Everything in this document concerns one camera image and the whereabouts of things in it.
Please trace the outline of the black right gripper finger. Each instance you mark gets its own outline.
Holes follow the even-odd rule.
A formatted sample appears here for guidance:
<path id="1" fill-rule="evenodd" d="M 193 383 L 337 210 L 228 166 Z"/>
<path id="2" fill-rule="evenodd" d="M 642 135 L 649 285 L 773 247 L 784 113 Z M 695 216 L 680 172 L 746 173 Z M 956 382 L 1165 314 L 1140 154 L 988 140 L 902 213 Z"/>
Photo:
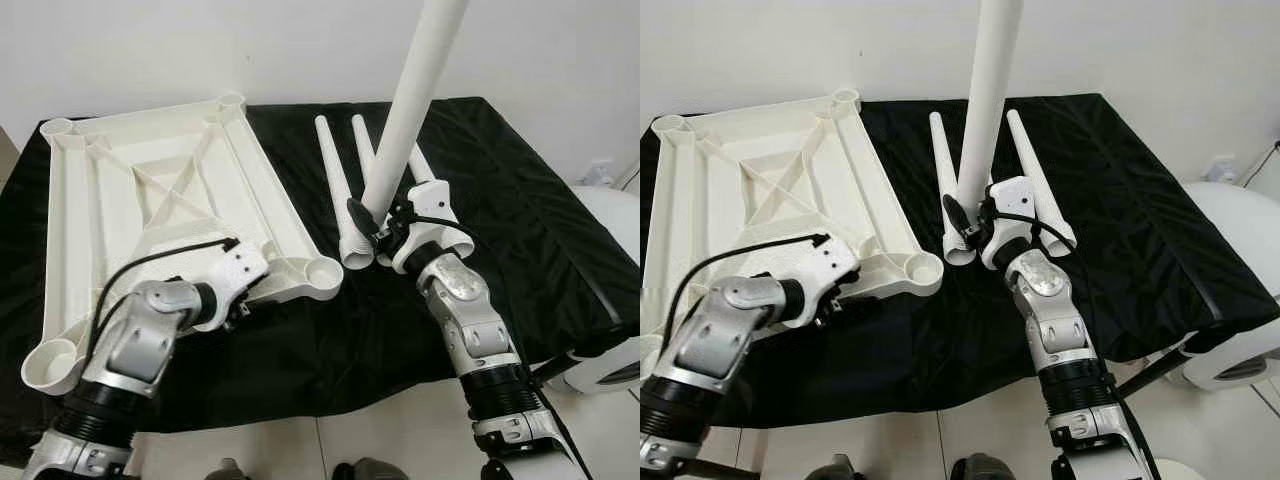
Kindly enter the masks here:
<path id="1" fill-rule="evenodd" d="M 376 243 L 378 224 L 372 214 L 355 197 L 346 200 L 346 209 L 357 232 L 369 243 Z"/>
<path id="2" fill-rule="evenodd" d="M 972 221 L 960 202 L 952 195 L 942 195 L 941 204 L 948 224 L 961 239 L 972 236 Z"/>

